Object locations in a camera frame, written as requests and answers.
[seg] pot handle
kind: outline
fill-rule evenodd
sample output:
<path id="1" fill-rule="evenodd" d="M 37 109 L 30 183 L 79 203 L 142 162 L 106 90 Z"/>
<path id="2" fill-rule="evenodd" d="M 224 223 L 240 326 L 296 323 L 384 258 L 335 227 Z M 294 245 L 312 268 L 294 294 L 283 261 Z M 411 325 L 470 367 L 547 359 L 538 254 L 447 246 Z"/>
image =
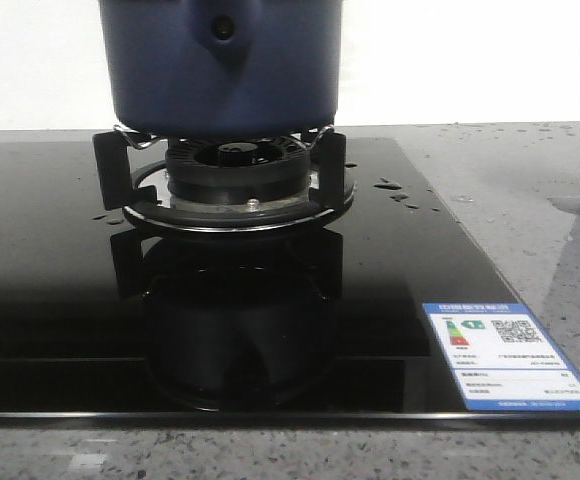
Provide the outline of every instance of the pot handle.
<path id="1" fill-rule="evenodd" d="M 242 54 L 255 39 L 262 0 L 184 0 L 194 39 L 226 59 Z"/>

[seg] gas stove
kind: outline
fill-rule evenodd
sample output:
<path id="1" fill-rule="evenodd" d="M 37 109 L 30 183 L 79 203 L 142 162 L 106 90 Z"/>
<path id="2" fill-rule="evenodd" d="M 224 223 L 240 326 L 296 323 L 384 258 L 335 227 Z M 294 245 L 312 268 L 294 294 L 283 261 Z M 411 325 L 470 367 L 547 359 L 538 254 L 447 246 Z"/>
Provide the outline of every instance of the gas stove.
<path id="1" fill-rule="evenodd" d="M 98 172 L 86 141 L 0 143 L 0 425 L 580 426 L 530 312 L 511 341 L 575 400 L 466 386 L 524 307 L 393 140 L 151 140 L 95 136 Z M 306 151 L 250 191 L 190 174 Z"/>

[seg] gas burner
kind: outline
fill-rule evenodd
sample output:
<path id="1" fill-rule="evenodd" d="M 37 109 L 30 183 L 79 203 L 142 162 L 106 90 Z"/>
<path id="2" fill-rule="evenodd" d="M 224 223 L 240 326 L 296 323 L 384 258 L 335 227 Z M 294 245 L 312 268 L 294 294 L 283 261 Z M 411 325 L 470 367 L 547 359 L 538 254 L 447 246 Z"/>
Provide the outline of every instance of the gas burner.
<path id="1" fill-rule="evenodd" d="M 123 208 L 133 225 L 150 233 L 324 225 L 352 203 L 346 140 L 331 127 L 301 140 L 168 139 L 164 161 L 130 174 L 127 147 L 146 139 L 115 131 L 97 134 L 93 142 L 105 208 Z"/>

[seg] qr code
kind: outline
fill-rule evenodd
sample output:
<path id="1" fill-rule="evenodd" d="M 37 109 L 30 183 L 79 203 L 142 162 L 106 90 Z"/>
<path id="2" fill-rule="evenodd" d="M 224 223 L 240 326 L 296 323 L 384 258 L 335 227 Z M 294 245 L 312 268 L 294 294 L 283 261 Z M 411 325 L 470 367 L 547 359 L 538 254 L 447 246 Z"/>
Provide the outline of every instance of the qr code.
<path id="1" fill-rule="evenodd" d="M 527 320 L 493 320 L 492 325 L 506 343 L 541 342 L 539 332 Z"/>

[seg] black glass cooktop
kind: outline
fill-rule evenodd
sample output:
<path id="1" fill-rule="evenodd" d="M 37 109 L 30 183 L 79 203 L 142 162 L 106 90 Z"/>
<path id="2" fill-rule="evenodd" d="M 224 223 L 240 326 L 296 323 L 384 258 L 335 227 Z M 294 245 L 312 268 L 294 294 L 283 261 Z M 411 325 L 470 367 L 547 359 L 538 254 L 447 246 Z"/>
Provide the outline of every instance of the black glass cooktop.
<path id="1" fill-rule="evenodd" d="M 103 211 L 91 143 L 0 143 L 0 424 L 580 425 L 466 409 L 422 304 L 517 296 L 396 143 L 347 162 L 324 228 L 162 239 Z"/>

